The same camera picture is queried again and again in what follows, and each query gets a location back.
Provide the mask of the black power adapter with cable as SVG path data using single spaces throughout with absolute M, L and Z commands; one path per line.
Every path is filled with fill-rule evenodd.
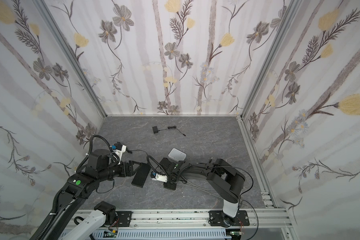
M 129 153 L 129 154 L 133 154 L 133 153 L 139 152 L 139 153 L 144 153 L 146 156 L 149 155 L 149 154 L 148 154 L 146 151 L 144 151 L 144 150 L 129 150 L 129 149 L 126 149 L 126 151 L 127 151 L 127 153 Z

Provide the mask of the black network switch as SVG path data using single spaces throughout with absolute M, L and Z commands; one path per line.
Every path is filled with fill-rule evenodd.
M 143 188 L 150 171 L 150 165 L 142 163 L 135 171 L 134 178 L 131 182 L 132 186 Z

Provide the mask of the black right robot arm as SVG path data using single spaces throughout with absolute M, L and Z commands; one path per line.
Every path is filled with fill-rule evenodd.
M 163 158 L 160 169 L 166 179 L 164 188 L 175 190 L 178 183 L 189 180 L 205 180 L 224 200 L 220 217 L 214 217 L 210 223 L 220 227 L 233 227 L 237 224 L 239 201 L 245 176 L 222 159 L 214 162 L 192 164 L 187 161 L 172 161 Z

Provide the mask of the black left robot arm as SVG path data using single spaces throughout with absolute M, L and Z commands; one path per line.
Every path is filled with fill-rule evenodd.
M 104 137 L 91 136 L 86 157 L 76 173 L 56 193 L 50 213 L 31 239 L 56 240 L 76 211 L 93 191 L 98 190 L 101 182 L 133 176 L 133 185 L 141 188 L 149 173 L 150 165 L 135 161 L 123 162 Z

